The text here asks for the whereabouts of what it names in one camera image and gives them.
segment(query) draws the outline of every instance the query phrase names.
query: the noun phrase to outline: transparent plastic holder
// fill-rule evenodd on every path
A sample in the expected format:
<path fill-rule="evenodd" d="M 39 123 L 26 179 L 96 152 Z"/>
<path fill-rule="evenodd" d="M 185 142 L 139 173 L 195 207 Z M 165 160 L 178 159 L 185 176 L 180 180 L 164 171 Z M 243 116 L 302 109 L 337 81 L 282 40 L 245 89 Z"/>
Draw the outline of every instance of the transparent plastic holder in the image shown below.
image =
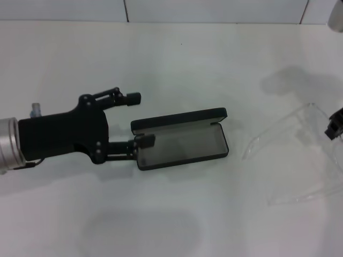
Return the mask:
<path fill-rule="evenodd" d="M 259 172 L 269 205 L 305 202 L 343 190 L 343 142 L 325 135 L 328 124 L 328 116 L 309 103 L 250 141 L 243 160 Z"/>

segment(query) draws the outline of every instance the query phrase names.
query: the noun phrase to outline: black object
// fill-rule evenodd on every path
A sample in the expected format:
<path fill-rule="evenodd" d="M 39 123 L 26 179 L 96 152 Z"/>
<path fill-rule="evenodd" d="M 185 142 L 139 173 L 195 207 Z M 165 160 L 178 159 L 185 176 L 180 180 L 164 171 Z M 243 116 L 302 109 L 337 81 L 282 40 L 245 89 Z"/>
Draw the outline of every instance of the black object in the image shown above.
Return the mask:
<path fill-rule="evenodd" d="M 343 108 L 330 117 L 330 123 L 325 134 L 331 139 L 341 136 L 343 133 Z"/>
<path fill-rule="evenodd" d="M 116 87 L 99 94 L 80 96 L 78 105 L 69 112 L 20 120 L 21 151 L 27 161 L 72 152 L 87 154 L 95 164 L 134 159 L 138 147 L 144 149 L 154 145 L 154 135 L 109 143 L 104 110 L 139 104 L 140 98 L 139 93 L 124 96 Z"/>
<path fill-rule="evenodd" d="M 131 122 L 134 135 L 155 135 L 155 145 L 139 149 L 140 170 L 226 157 L 229 148 L 221 127 L 225 108 L 187 112 Z"/>
<path fill-rule="evenodd" d="M 137 160 L 141 170 L 206 161 L 228 155 L 220 121 L 225 108 L 135 120 L 133 140 L 109 142 L 104 110 L 140 104 L 139 93 L 124 96 L 119 88 L 82 95 L 78 105 L 63 114 L 33 117 L 18 122 L 20 149 L 33 168 L 45 158 L 82 152 L 93 163 Z"/>

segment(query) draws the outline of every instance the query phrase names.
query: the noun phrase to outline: silver metal cylinder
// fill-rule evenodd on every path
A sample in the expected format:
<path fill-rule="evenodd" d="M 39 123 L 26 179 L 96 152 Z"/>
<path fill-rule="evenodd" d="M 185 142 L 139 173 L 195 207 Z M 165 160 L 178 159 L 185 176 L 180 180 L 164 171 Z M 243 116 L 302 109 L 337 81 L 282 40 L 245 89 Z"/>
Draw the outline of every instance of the silver metal cylinder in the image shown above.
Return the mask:
<path fill-rule="evenodd" d="M 343 32 L 343 0 L 337 0 L 327 25 L 335 32 Z"/>
<path fill-rule="evenodd" d="M 16 118 L 0 119 L 0 174 L 25 165 Z"/>

